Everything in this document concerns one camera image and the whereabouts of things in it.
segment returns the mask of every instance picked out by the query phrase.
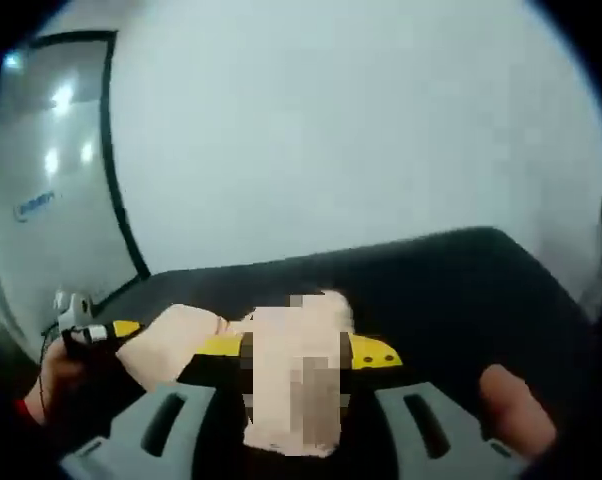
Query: white wall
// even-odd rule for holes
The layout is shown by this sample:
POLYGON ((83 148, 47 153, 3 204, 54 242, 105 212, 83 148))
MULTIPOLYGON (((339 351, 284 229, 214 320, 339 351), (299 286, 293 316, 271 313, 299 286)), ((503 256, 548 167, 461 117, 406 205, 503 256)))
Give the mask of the white wall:
POLYGON ((38 36, 79 30, 118 30, 144 2, 152 0, 71 0, 41 29, 38 36))
POLYGON ((526 2, 154 2, 112 123, 153 273, 494 225, 575 298, 594 275, 602 114, 526 2))

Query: gray plastic part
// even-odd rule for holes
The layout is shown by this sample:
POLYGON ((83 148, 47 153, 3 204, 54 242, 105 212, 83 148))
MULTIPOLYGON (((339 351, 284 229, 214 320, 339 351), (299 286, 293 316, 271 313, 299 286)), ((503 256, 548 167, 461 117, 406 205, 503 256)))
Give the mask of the gray plastic part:
MULTIPOLYGON (((65 457, 70 478, 185 480, 192 478, 194 450, 215 389, 163 385, 141 397, 112 421, 110 438, 98 437, 65 457), (146 442, 153 421, 171 402, 180 405, 168 423, 160 454, 146 442)), ((479 422, 431 384, 375 392, 394 441, 400 480, 515 478, 525 463, 496 440, 483 441, 479 422), (441 427, 449 449, 430 458, 405 398, 418 396, 441 427)))
POLYGON ((481 438, 479 422, 430 383, 377 390, 377 400, 390 428, 400 480, 516 478, 525 463, 496 440, 481 438), (405 399, 421 397, 447 438, 449 450, 430 458, 405 399))
POLYGON ((75 479, 192 478, 194 449, 215 389, 184 384, 162 385, 147 393, 112 421, 110 438, 98 437, 65 457, 61 466, 75 479), (162 407, 177 396, 183 401, 160 456, 143 448, 162 407))

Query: finger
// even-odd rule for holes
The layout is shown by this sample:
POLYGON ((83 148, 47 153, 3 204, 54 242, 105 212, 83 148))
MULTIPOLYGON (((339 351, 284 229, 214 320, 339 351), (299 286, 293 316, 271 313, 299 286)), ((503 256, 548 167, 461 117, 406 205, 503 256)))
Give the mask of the finger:
POLYGON ((526 457, 535 457, 554 441, 556 429, 526 383, 501 365, 491 365, 479 381, 481 396, 497 437, 526 457))

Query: beige cloth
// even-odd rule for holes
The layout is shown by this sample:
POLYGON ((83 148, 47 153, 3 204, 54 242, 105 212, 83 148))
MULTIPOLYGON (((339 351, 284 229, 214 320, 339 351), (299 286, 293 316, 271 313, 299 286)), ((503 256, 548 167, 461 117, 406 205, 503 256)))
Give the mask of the beige cloth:
POLYGON ((285 455, 325 457, 341 432, 340 332, 353 332, 336 292, 293 296, 291 307, 259 307, 240 322, 173 305, 118 353, 144 388, 178 378, 215 334, 252 332, 252 422, 244 443, 285 455))
POLYGON ((223 318, 208 310, 172 305, 126 342, 117 357, 139 385, 152 391, 161 383, 176 381, 197 349, 226 327, 223 318))

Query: red sleeve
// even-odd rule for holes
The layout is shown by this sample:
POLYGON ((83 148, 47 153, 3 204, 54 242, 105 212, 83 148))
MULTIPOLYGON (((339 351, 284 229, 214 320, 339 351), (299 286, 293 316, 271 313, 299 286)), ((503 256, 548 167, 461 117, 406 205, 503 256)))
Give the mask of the red sleeve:
POLYGON ((15 401, 14 407, 16 408, 19 417, 26 420, 28 423, 31 423, 32 425, 38 425, 36 420, 32 418, 30 410, 28 410, 28 407, 25 404, 25 400, 20 398, 19 400, 15 401))

